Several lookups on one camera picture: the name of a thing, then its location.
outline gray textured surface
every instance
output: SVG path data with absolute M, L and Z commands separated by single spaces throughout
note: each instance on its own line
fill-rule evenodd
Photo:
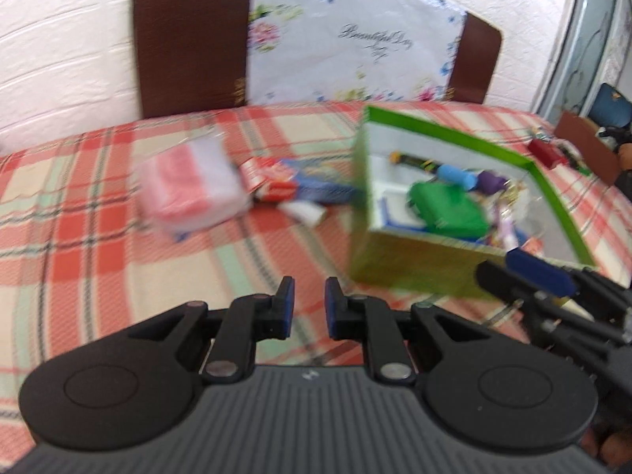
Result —
M 39 446 L 11 474 L 596 474 L 572 447 L 522 459 L 477 451 L 441 431 L 407 389 L 362 367 L 258 367 L 207 389 L 179 426 L 116 453 Z

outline blue cylinder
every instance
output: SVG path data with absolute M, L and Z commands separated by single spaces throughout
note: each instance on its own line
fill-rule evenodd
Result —
M 475 174 L 448 164 L 443 164 L 437 169 L 437 176 L 444 182 L 460 185 L 463 190 L 468 192 L 476 187 L 476 182 L 478 181 Z

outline brown box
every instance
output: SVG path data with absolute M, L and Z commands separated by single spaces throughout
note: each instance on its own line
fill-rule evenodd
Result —
M 614 185 L 621 174 L 619 158 L 596 137 L 599 126 L 590 119 L 564 112 L 555 136 L 573 143 L 584 162 L 608 186 Z

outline green pouch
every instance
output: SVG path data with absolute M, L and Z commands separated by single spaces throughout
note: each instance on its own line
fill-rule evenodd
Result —
M 429 233 L 455 239 L 479 239 L 489 232 L 481 208 L 457 185 L 419 182 L 408 191 L 413 212 Z

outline white brick wall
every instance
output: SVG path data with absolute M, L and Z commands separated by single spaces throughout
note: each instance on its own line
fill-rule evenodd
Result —
M 487 102 L 529 109 L 565 0 L 456 0 L 501 28 Z M 130 0 L 0 0 L 0 153 L 135 120 Z

